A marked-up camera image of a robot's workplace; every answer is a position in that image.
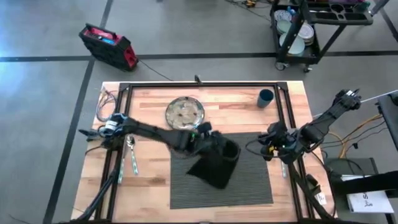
wooden tabletop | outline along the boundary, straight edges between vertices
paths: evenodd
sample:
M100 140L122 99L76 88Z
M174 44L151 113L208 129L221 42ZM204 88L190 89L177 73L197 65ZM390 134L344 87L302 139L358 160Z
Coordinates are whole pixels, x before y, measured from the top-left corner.
M302 82L287 82L298 127L312 120ZM108 91L117 91L118 82L104 82ZM256 107L258 93L264 87L193 87L193 88L135 88L129 116L152 125L170 129L164 118L167 105L180 96L192 96L205 107L205 120L213 130L222 133L264 132L268 125L279 120L275 100L265 109ZM288 119L284 95L281 92L285 118ZM110 114L114 105L108 104L103 115ZM102 125L94 119L93 127ZM100 142L89 143L88 148ZM283 178L279 159L264 165L268 167L274 203L232 207L173 209L170 204L170 154L162 143L137 138L134 148L139 175L131 169L130 159L124 165L124 177L118 187L114 222L294 222L297 221L289 177ZM320 158L319 149L314 151ZM87 154L76 195L72 218L81 214L97 194L106 151L99 149ZM304 157L305 168L321 185L326 195L326 211L333 211L333 197L325 171L315 156ZM305 202L299 190L303 214Z

metal cart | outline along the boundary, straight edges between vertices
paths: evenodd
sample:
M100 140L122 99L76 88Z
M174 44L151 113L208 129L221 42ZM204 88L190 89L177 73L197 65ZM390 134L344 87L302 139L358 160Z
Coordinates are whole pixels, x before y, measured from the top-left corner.
M310 65L317 64L321 60L346 26L368 26L373 23L372 16L368 13L368 10L360 11L357 8L357 3L296 1L298 3L288 2L287 0L274 0L272 3L270 11L271 29L274 36L275 51L277 52L275 67L278 70L284 70L291 63L302 63L305 65L303 71L307 73L311 70ZM279 33L276 27L277 21L275 20L274 13L280 9L287 10L289 6L296 11L296 15L292 19L292 25L284 43L280 46ZM300 55L288 54L304 22L311 25L314 30L313 44L306 46ZM319 47L315 24L339 26L322 49Z

concrete floor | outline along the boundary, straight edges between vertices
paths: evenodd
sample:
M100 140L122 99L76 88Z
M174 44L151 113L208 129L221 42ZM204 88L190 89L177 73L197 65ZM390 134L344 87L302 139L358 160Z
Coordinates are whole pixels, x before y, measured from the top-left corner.
M86 22L99 25L107 0L0 1L0 59L89 55L77 36ZM137 54L274 52L269 8L256 16L223 0L114 0L106 28L130 39ZM391 1L388 16L398 26ZM324 45L335 27L317 26ZM381 15L369 27L348 27L330 51L398 50ZM327 109L342 88L360 88L363 98L397 89L398 56L325 57L311 73L292 66L274 68L274 58L146 60L173 80L303 80L313 114ZM42 223L88 61L1 62L0 223ZM139 63L124 73L95 62L78 128L91 126L104 81L162 81ZM341 136L377 113L376 101L345 114L332 127ZM67 221L83 165L85 138L75 140L53 221ZM327 149L330 157L339 151ZM348 157L373 157L380 172L398 169L398 153L387 131L364 140ZM398 211L398 200L391 200ZM384 223L382 215L350 214L344 220Z

